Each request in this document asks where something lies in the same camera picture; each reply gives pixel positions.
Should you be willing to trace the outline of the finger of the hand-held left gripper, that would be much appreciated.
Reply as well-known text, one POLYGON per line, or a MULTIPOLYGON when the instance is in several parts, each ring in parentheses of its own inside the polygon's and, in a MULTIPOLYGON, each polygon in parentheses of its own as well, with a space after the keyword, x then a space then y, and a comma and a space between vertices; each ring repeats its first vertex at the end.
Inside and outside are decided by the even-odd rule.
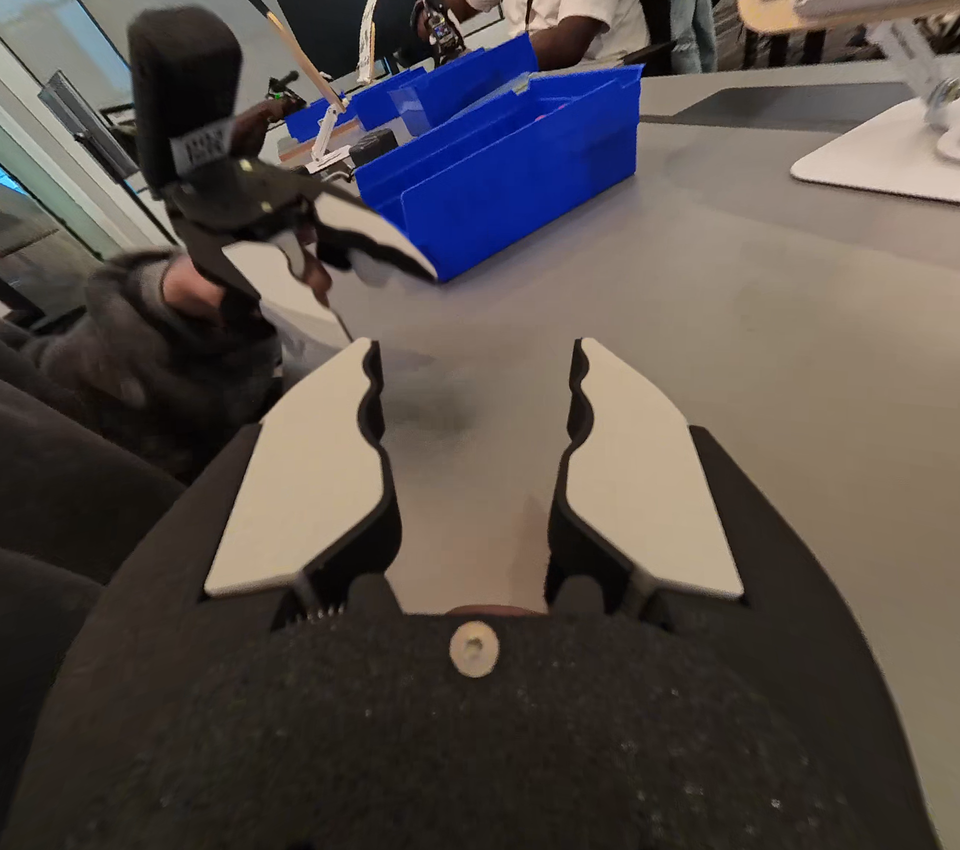
POLYGON ((321 303, 312 288, 294 276, 286 249, 297 262, 305 256, 294 247, 294 237, 284 235, 281 245, 238 242, 222 255, 259 295, 260 310, 288 344, 351 344, 353 339, 340 316, 321 303))
POLYGON ((369 287, 384 287, 395 272, 428 284, 439 281, 435 266, 406 235, 352 194, 336 189, 317 197, 317 252, 369 287))

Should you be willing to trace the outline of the white document stand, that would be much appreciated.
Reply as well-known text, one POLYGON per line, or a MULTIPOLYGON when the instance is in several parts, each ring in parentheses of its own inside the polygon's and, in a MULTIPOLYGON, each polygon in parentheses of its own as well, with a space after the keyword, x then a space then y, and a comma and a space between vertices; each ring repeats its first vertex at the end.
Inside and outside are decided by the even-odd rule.
POLYGON ((919 21, 959 0, 738 0, 751 30, 769 35, 867 26, 913 98, 794 164, 798 180, 958 205, 958 78, 947 77, 919 21))

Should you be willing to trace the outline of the wooden board document stand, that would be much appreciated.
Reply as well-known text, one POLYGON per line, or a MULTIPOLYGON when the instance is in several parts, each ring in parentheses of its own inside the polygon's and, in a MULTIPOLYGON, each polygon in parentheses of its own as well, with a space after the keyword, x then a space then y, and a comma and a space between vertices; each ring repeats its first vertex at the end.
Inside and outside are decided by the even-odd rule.
POLYGON ((309 59, 293 33, 282 23, 264 0, 246 0, 277 32, 288 51, 292 54, 302 76, 306 76, 328 103, 327 111, 318 121, 318 134, 311 146, 310 155, 301 166, 309 173, 328 170, 342 163, 350 155, 352 144, 349 142, 355 134, 364 134, 362 124, 356 118, 343 121, 347 104, 330 80, 309 59))

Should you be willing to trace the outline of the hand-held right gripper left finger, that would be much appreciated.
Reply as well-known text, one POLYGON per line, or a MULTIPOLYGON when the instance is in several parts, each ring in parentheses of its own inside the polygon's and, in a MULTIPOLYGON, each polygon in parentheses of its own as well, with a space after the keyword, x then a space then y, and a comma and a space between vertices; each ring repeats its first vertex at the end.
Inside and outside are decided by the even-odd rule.
POLYGON ((354 580, 402 544, 382 446, 379 344, 355 340, 290 389, 260 423, 203 585, 211 599, 289 592, 308 615, 342 610, 354 580))

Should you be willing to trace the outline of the person's left hand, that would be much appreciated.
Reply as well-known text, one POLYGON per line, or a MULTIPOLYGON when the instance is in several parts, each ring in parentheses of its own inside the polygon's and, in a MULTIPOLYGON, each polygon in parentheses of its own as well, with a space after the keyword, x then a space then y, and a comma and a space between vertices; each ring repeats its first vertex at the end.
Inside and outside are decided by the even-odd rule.
MULTIPOLYGON (((327 306, 332 278, 313 252, 316 230, 306 224, 296 235, 304 256, 304 270, 299 280, 311 289, 319 304, 327 306)), ((167 268, 161 281, 161 295, 168 307, 183 316, 217 326, 225 323, 227 289, 201 275, 187 256, 176 257, 167 268)))

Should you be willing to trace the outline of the blue plastic bin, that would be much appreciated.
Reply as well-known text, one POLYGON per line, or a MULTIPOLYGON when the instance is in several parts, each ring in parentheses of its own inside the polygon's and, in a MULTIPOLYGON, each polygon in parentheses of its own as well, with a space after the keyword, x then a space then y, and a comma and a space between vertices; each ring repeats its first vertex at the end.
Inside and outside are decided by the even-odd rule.
POLYGON ((438 68, 419 71, 389 96, 408 131, 419 136, 538 69, 531 37, 524 32, 493 48, 469 51, 438 68))
POLYGON ((429 73, 424 67, 415 67, 373 82, 349 98, 343 117, 348 122, 359 122, 366 132, 389 124, 400 115, 391 92, 429 73))
POLYGON ((300 144, 313 142, 319 134, 320 123, 329 110, 329 102, 319 98, 304 108, 292 112, 284 118, 289 135, 300 144))
POLYGON ((447 283, 637 171, 643 65, 534 75, 360 167, 447 283))

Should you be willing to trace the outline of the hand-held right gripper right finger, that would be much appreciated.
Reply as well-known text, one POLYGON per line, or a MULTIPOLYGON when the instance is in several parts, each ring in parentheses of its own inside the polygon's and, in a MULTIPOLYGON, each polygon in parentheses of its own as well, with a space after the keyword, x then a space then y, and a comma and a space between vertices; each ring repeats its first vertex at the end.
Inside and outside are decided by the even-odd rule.
POLYGON ((606 614, 662 591, 739 602, 745 585, 687 418, 594 338, 575 340, 569 371, 547 606, 559 610, 576 579, 606 614))

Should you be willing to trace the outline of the person's left forearm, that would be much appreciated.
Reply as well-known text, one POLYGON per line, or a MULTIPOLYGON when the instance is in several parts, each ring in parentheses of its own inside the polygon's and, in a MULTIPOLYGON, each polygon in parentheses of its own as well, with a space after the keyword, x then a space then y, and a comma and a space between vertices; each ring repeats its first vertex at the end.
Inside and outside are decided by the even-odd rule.
POLYGON ((277 396, 282 347, 258 313, 188 316, 165 295, 178 248, 122 254, 85 286, 69 329, 35 335, 2 321, 2 372, 94 433, 192 483, 277 396))

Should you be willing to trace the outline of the black box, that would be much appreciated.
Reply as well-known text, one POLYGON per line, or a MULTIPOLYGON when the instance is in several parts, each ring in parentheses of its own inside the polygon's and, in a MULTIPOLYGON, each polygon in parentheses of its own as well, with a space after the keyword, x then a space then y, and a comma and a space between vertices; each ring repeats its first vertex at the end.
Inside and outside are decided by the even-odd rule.
POLYGON ((382 126, 363 135, 349 148, 349 160, 355 170, 395 150, 399 144, 394 130, 382 126))

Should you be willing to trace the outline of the person's own dark clothing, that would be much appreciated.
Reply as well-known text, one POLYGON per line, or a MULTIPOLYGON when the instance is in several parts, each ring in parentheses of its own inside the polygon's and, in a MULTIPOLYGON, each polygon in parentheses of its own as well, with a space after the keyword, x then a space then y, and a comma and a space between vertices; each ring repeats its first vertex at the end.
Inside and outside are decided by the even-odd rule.
POLYGON ((187 485, 2 372, 2 807, 71 645, 187 485))

